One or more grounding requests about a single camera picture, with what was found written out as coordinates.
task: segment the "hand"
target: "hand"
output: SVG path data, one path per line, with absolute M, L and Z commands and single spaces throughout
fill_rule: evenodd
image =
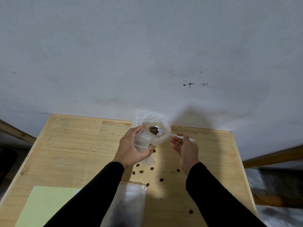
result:
M 190 169 L 196 164 L 199 163 L 198 159 L 198 145 L 195 142 L 189 141 L 188 135 L 177 133 L 177 135 L 183 136 L 183 140 L 173 136 L 170 140 L 172 143 L 172 148 L 179 155 L 179 163 L 182 167 L 186 176 Z
M 131 128 L 126 132 L 126 134 L 120 139 L 118 150 L 112 162 L 119 162 L 123 165 L 124 169 L 126 169 L 151 155 L 151 147 L 147 148 L 143 153 L 138 152 L 134 147 L 134 137 L 141 129 L 143 129 L 143 127 L 144 126 Z

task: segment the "plastic bag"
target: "plastic bag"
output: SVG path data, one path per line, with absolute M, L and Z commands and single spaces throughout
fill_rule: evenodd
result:
M 134 137 L 134 145 L 137 151 L 139 152 L 144 152 L 150 144 L 159 145 L 169 138 L 169 135 L 167 134 L 152 134 L 149 131 L 149 128 L 151 126 L 159 126 L 163 130 L 163 132 L 171 133 L 171 127 L 167 120 L 157 113 L 140 114 L 134 119 L 131 124 L 132 127 L 137 127 L 141 125 L 143 125 L 144 128 Z M 151 155 L 145 160 L 141 161 L 141 163 L 145 166 L 148 166 L 156 162 L 154 160 L 154 157 Z
M 141 227 L 147 187 L 120 183 L 100 227 Z

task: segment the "light green paper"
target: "light green paper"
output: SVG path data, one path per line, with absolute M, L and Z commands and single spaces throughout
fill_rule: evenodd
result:
M 42 227 L 81 189 L 34 186 L 15 227 Z

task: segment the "left hand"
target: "left hand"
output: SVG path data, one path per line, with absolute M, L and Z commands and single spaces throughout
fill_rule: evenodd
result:
M 144 126 L 138 126 L 129 129 L 126 134 L 120 139 L 118 151 L 112 162 L 119 162 L 124 169 L 149 157 L 152 153 L 152 148 L 147 148 L 143 153 L 140 153 L 134 147 L 135 135 L 143 129 Z

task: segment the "tabletop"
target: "tabletop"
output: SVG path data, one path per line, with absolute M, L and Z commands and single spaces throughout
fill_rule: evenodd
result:
M 52 115 L 0 203 L 0 226 L 15 226 L 33 186 L 84 187 L 112 161 L 120 138 L 129 128 L 129 121 Z M 187 133 L 196 140 L 199 160 L 256 214 L 233 134 L 172 126 L 172 133 L 176 132 Z M 140 164 L 129 167 L 122 177 L 125 182 L 149 183 L 143 226 L 207 226 L 185 189 L 186 176 L 169 141 L 154 150 L 153 170 Z

